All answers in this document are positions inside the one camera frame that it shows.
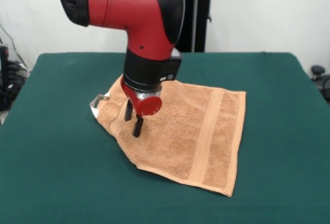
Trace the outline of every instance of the towel edge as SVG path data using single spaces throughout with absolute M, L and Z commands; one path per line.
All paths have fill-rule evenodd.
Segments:
M 240 98 L 240 106 L 239 106 L 239 112 L 238 112 L 238 120 L 236 124 L 235 134 L 232 142 L 232 156 L 230 159 L 230 166 L 228 170 L 228 180 L 227 184 L 224 188 L 224 191 L 227 194 L 233 194 L 236 179 L 237 179 L 237 170 L 238 170 L 238 152 L 240 148 L 240 144 L 242 141 L 242 134 L 243 134 L 243 126 L 245 121 L 245 111 L 246 111 L 246 93 L 241 92 L 239 94 Z
M 213 191 L 213 192 L 216 192 L 216 193 L 223 194 L 223 195 L 228 196 L 228 197 L 232 196 L 232 194 L 230 194 L 229 192 L 226 192 L 224 189 L 219 188 L 219 187 L 212 187 L 212 186 L 202 184 L 202 183 L 198 183 L 198 182 L 195 182 L 195 181 L 180 179 L 180 178 L 174 177 L 174 176 L 172 176 L 172 175 L 170 175 L 170 174 L 168 174 L 168 173 L 166 173 L 162 170 L 159 170 L 157 168 L 153 168 L 153 167 L 150 167 L 150 166 L 141 165 L 141 164 L 135 164 L 135 166 L 140 170 L 148 171 L 148 172 L 160 175 L 160 176 L 162 176 L 166 179 L 172 180 L 172 181 L 174 181 L 176 183 L 179 183 L 179 184 L 193 186 L 193 187 L 199 187 L 199 188 L 202 188 L 202 189 L 206 189 L 206 190 L 209 190 L 209 191 Z

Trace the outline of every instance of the red circular cap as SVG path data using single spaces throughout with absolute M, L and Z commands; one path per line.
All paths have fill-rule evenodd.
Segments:
M 135 106 L 135 110 L 140 116 L 150 116 L 157 113 L 161 106 L 162 100 L 160 97 L 152 96 L 139 101 Z

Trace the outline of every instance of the robot end effector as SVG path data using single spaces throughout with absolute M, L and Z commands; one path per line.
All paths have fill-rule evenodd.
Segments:
M 157 113 L 161 82 L 175 80 L 181 56 L 174 55 L 179 40 L 185 0 L 61 0 L 68 18 L 81 26 L 125 30 L 128 45 L 121 78 L 128 97 L 125 120 L 137 114 L 134 136 L 143 116 Z

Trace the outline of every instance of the green tablecloth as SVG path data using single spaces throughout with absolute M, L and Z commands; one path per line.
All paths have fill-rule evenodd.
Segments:
M 0 223 L 328 223 L 330 108 L 290 54 L 185 54 L 178 80 L 247 92 L 232 198 L 132 165 L 89 103 L 124 54 L 45 54 L 0 131 Z

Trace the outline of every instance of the towel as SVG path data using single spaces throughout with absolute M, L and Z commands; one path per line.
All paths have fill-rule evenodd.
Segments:
M 90 105 L 97 122 L 138 169 L 231 197 L 246 92 L 168 81 L 162 83 L 161 98 L 161 110 L 144 117 L 138 138 L 132 135 L 134 112 L 124 120 L 127 97 L 120 78 Z

